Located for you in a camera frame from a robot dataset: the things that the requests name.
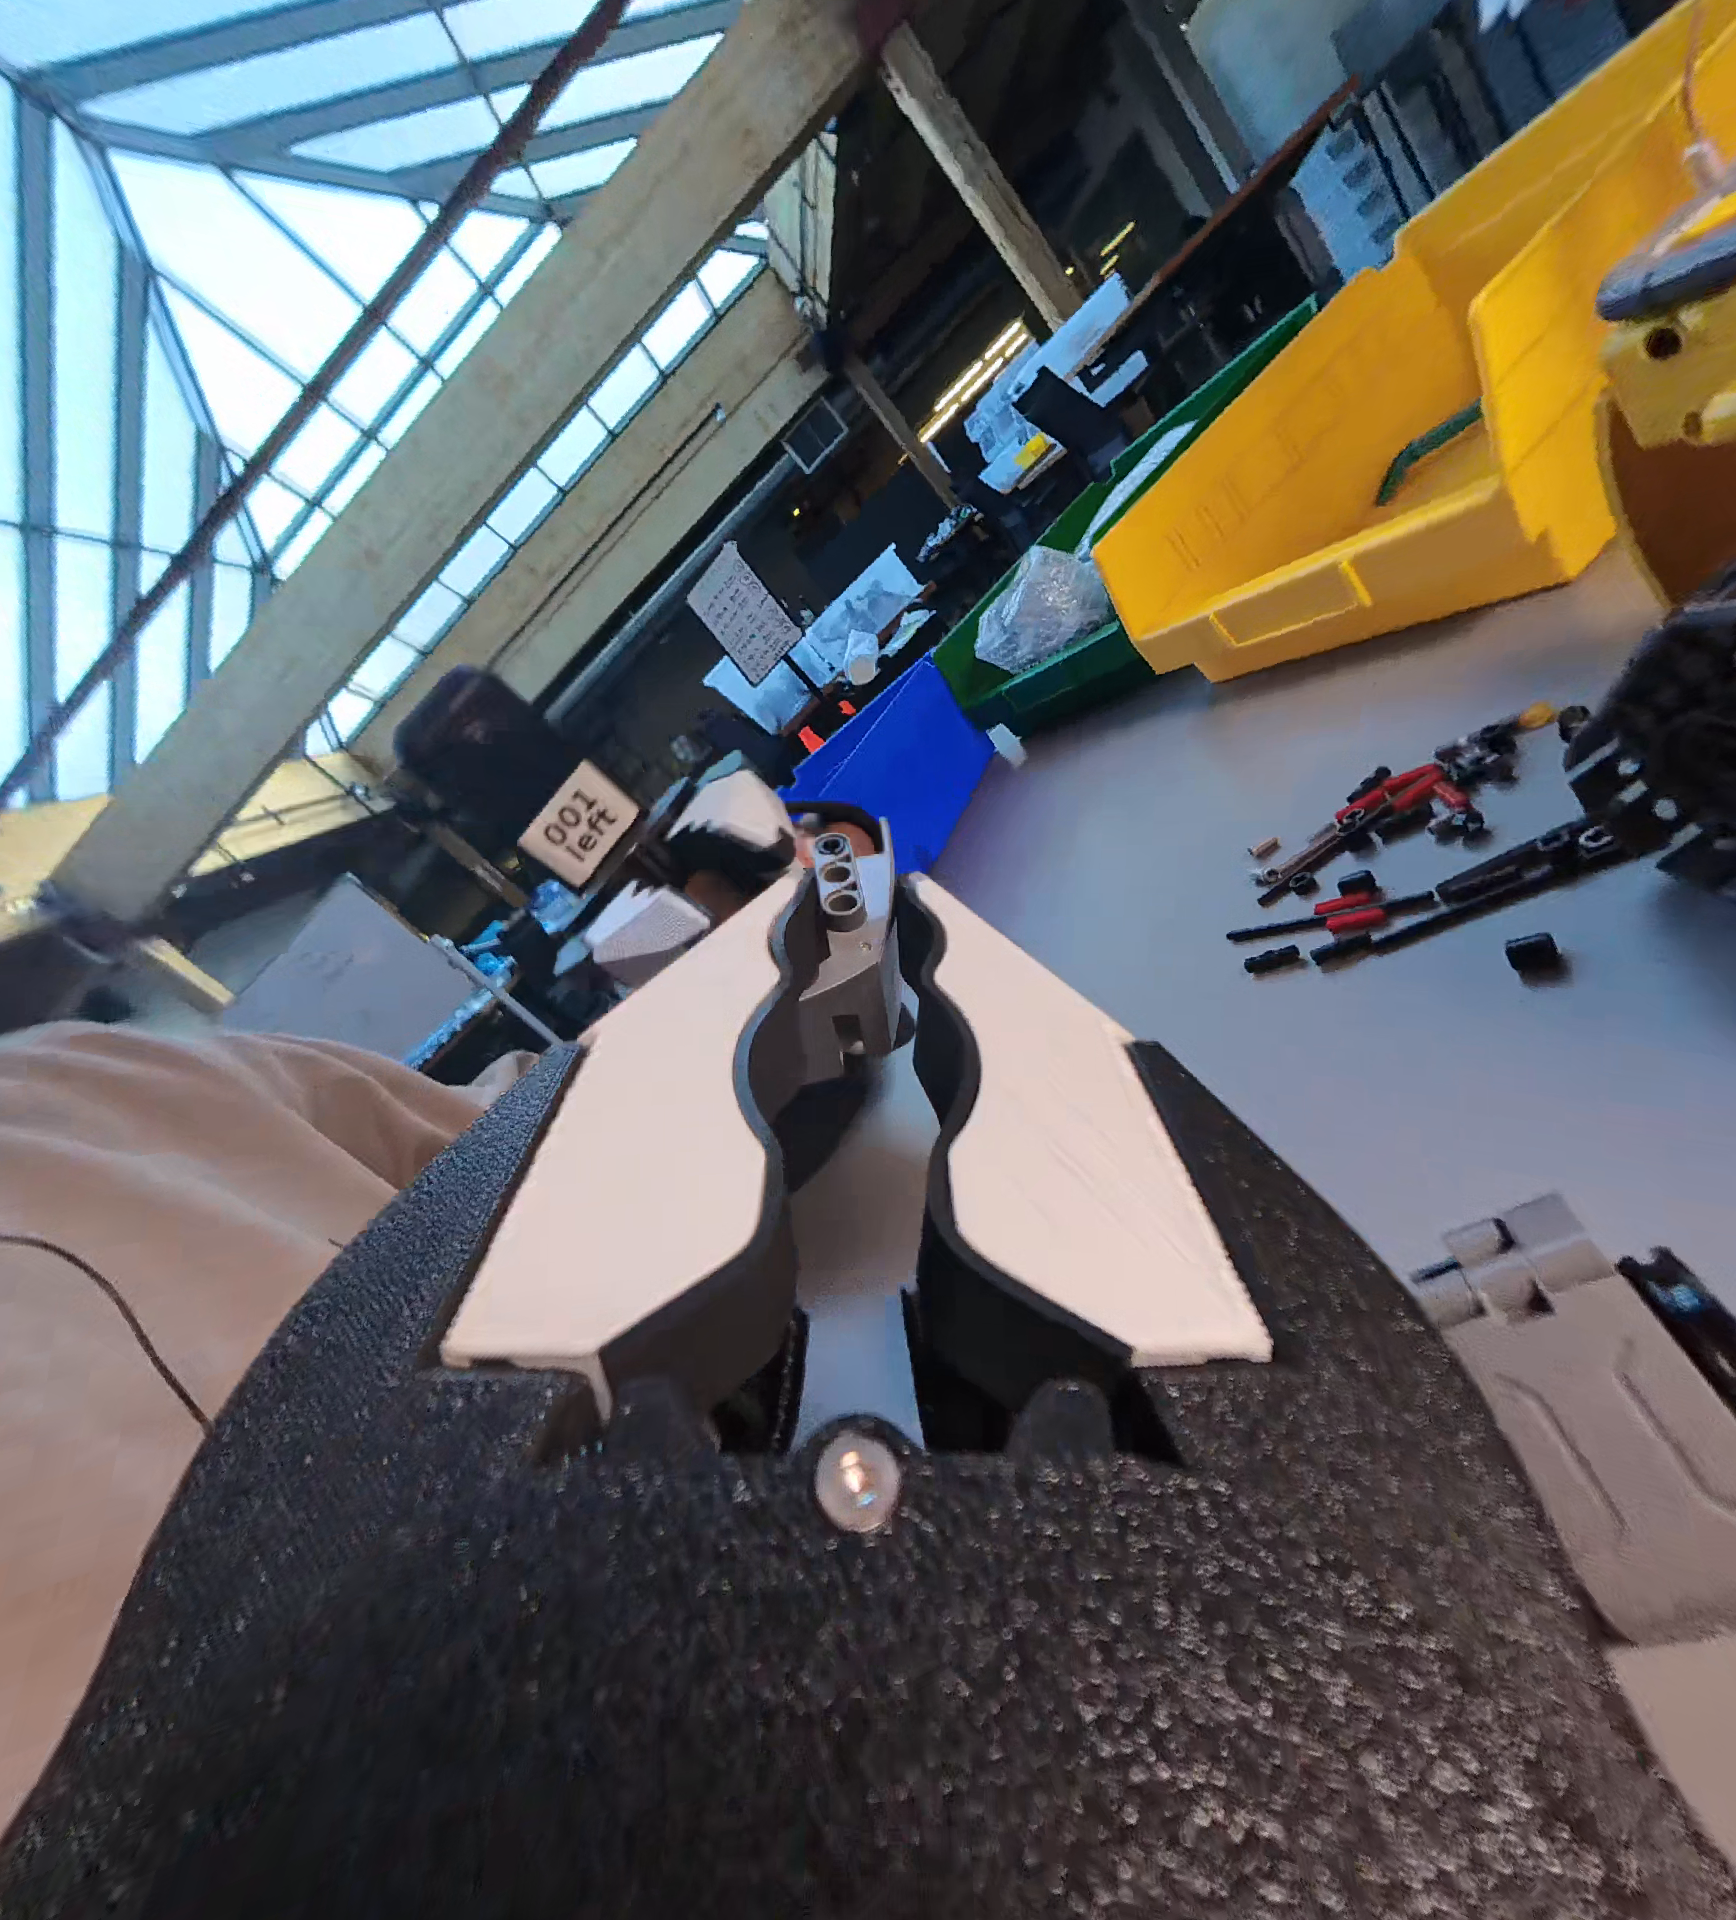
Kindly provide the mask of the blue storage bin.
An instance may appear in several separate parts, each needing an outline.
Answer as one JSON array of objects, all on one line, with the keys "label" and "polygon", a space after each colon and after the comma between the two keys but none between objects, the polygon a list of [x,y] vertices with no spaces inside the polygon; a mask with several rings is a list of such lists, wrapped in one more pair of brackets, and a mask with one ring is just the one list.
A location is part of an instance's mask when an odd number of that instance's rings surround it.
[{"label": "blue storage bin", "polygon": [[791,812],[842,805],[892,829],[901,873],[932,873],[995,759],[929,656],[805,757],[780,789]]}]

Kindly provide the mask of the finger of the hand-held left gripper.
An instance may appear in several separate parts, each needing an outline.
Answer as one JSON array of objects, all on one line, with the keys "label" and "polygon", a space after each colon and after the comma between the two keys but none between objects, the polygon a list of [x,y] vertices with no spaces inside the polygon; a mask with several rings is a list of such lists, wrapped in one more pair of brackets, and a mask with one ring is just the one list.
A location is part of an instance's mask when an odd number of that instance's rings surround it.
[{"label": "finger of the hand-held left gripper", "polygon": [[705,844],[709,852],[791,861],[796,829],[782,795],[761,778],[697,782],[665,829],[665,844]]},{"label": "finger of the hand-held left gripper", "polygon": [[593,966],[620,989],[639,989],[697,945],[711,917],[672,887],[627,883],[584,932]]}]

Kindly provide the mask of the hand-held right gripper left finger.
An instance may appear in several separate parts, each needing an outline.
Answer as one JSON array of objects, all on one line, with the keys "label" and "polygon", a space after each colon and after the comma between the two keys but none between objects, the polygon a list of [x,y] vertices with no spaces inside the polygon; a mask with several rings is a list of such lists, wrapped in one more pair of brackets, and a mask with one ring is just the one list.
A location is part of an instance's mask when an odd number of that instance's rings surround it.
[{"label": "hand-held right gripper left finger", "polygon": [[807,876],[772,883],[606,1014],[440,1336],[460,1374],[565,1374],[607,1421],[664,1381],[699,1417],[796,1306],[783,1115],[807,1089]]}]

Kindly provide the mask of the grey desk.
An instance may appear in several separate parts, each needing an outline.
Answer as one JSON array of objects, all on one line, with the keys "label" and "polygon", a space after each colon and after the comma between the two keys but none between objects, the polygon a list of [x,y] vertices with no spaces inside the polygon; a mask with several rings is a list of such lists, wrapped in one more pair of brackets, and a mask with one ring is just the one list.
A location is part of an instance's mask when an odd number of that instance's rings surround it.
[{"label": "grey desk", "polygon": [[[1163,1045],[1394,1274],[1559,1195],[1609,1256],[1736,1313],[1736,905],[1626,867],[1390,958],[1242,973],[1244,856],[1376,764],[1532,702],[1590,707],[1648,627],[1616,557],[1567,588],[1235,684],[1189,671],[983,774],[932,875]],[[1522,980],[1504,943],[1566,966]]]}]

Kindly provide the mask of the wooden pillar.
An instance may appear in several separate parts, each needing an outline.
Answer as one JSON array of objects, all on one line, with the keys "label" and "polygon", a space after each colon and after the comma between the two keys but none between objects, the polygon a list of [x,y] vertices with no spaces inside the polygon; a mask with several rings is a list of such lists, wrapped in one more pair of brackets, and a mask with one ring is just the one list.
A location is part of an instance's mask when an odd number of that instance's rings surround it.
[{"label": "wooden pillar", "polygon": [[941,80],[912,24],[903,22],[882,39],[877,66],[894,107],[1025,300],[1048,329],[1067,324],[1079,312],[1082,295],[995,155]]}]

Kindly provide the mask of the black long beam piece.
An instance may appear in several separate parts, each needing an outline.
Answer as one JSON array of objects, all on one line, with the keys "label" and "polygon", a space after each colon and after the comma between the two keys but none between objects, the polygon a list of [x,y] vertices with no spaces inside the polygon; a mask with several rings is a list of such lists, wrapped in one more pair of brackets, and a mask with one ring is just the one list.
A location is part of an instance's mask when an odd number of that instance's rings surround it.
[{"label": "black long beam piece", "polygon": [[1617,840],[1607,822],[1575,816],[1447,876],[1434,888],[1434,900],[1454,911],[1486,900],[1532,899],[1632,859],[1632,851]]}]

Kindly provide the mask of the grey eye block unit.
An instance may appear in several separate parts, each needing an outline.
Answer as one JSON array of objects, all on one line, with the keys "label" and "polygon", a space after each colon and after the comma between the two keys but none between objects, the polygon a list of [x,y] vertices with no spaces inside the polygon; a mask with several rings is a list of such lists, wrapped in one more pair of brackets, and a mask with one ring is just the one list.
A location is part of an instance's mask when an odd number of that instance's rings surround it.
[{"label": "grey eye block unit", "polygon": [[1736,1634],[1736,1311],[1556,1193],[1442,1236],[1408,1292],[1488,1405],[1604,1626]]}]

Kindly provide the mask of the small yellow storage bin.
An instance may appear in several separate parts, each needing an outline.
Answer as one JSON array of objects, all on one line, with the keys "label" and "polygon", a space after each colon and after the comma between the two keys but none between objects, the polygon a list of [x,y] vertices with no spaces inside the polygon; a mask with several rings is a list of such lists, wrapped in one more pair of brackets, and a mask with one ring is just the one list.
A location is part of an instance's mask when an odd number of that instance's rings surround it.
[{"label": "small yellow storage bin", "polygon": [[[1595,298],[1693,197],[1688,56],[1736,155],[1736,3],[1682,5],[1412,216],[1096,541],[1153,672],[1230,683],[1595,562],[1617,530]],[[1475,400],[1482,423],[1376,506],[1394,454]]]}]

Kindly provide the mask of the person in beige hoodie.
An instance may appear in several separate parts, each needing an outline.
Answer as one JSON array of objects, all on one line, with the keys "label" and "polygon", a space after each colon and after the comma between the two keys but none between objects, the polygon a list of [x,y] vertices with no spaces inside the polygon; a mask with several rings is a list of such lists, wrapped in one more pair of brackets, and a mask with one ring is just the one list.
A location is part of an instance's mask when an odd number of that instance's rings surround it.
[{"label": "person in beige hoodie", "polygon": [[232,1388],[533,1062],[448,1087],[291,1037],[0,1037],[0,1837]]}]

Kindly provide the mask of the yellow toy robot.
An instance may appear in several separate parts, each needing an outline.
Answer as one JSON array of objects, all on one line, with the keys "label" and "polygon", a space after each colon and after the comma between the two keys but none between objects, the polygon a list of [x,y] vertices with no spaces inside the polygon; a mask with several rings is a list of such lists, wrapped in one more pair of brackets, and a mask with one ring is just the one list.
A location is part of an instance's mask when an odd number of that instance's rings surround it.
[{"label": "yellow toy robot", "polygon": [[1597,316],[1599,476],[1660,615],[1561,763],[1626,852],[1736,903],[1736,192],[1613,268]]}]

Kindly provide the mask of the green storage bin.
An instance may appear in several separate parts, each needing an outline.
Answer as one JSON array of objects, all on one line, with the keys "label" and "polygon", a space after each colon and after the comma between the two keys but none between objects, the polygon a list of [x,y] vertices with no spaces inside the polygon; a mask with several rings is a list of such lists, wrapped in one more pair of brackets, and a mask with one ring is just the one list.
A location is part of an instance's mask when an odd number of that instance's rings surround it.
[{"label": "green storage bin", "polygon": [[1312,324],[1320,309],[1317,297],[1295,305],[1165,412],[1156,427],[1140,435],[1127,451],[1114,456],[1105,481],[1084,487],[1036,536],[1027,554],[1017,559],[976,602],[976,608],[929,650],[929,665],[977,730],[1006,726],[1016,739],[1025,741],[1115,702],[1152,681],[1153,671],[1135,650],[1108,596],[1097,604],[1102,621],[1073,633],[1059,648],[1013,675],[980,656],[980,629],[989,611],[1010,600],[1036,570],[1036,554],[1089,560],[1096,541],[1104,539],[1176,459],[1209,431],[1260,373]]}]

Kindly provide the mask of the pile of small building pieces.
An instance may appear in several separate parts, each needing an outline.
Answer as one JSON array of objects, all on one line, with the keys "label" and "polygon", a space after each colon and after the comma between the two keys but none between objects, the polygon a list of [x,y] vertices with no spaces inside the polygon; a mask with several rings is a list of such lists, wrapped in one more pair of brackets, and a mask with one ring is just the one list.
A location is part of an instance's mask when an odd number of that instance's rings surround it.
[{"label": "pile of small building pieces", "polygon": [[[1392,891],[1368,867],[1346,871],[1335,881],[1327,881],[1327,875],[1348,856],[1370,856],[1417,836],[1457,851],[1483,843],[1489,836],[1489,822],[1477,795],[1518,780],[1523,737],[1554,730],[1567,743],[1583,719],[1581,707],[1556,709],[1535,702],[1443,743],[1417,764],[1397,771],[1383,764],[1371,769],[1350,791],[1346,802],[1306,840],[1290,851],[1281,851],[1275,839],[1251,848],[1257,862],[1251,876],[1257,917],[1250,924],[1295,919],[1339,896],[1373,893],[1412,896],[1412,893]],[[1298,966],[1323,968],[1361,958],[1382,938],[1404,934],[1416,921],[1437,921],[1447,913],[1451,911],[1430,911],[1379,932],[1334,940],[1306,932],[1290,940],[1227,945],[1247,949],[1242,968],[1247,976],[1261,978]]]}]

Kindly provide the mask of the white notice board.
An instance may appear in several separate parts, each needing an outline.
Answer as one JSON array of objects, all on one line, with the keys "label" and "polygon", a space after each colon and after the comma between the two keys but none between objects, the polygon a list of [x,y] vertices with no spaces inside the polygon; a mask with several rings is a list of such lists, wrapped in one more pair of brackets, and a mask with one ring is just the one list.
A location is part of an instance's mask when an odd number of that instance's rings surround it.
[{"label": "white notice board", "polygon": [[803,629],[743,559],[723,541],[685,593],[685,606],[750,688],[789,663]]}]

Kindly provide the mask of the clear plastic bags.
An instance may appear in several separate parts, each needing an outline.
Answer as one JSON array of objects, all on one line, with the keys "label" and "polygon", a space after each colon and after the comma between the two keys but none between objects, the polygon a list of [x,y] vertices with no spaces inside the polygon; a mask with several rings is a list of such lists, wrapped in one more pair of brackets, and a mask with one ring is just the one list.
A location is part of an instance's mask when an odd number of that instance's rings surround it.
[{"label": "clear plastic bags", "polygon": [[1034,544],[977,615],[974,658],[1024,675],[1111,621],[1111,598],[1089,552]]}]

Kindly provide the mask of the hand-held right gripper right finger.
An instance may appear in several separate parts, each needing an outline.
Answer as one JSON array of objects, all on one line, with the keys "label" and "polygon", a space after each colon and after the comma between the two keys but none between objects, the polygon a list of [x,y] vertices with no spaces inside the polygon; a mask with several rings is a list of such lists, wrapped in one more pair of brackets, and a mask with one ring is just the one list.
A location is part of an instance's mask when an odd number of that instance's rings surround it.
[{"label": "hand-held right gripper right finger", "polygon": [[936,1117],[916,1264],[938,1363],[1017,1415],[1056,1381],[1264,1366],[1273,1338],[1138,1043],[927,876],[903,881],[912,1064]]}]

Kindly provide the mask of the white whiteboard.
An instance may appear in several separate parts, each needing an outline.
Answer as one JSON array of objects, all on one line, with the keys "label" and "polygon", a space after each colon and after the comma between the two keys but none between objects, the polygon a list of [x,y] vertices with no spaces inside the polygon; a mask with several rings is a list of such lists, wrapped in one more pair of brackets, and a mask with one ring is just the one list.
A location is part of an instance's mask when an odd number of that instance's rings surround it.
[{"label": "white whiteboard", "polygon": [[495,1005],[353,876],[336,879],[290,943],[220,1013],[223,1033],[349,1046],[421,1068]]}]

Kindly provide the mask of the green brick separator tool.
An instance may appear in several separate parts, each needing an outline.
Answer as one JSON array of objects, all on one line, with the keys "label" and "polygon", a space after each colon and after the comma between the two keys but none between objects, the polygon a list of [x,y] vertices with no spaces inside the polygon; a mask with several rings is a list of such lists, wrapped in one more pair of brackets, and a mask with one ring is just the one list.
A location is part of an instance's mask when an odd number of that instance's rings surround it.
[{"label": "green brick separator tool", "polygon": [[1408,445],[1402,445],[1382,473],[1373,495],[1373,504],[1378,508],[1392,504],[1422,462],[1460,442],[1465,435],[1479,427],[1482,418],[1483,402],[1477,399],[1456,412],[1450,412],[1422,435],[1410,439]]}]

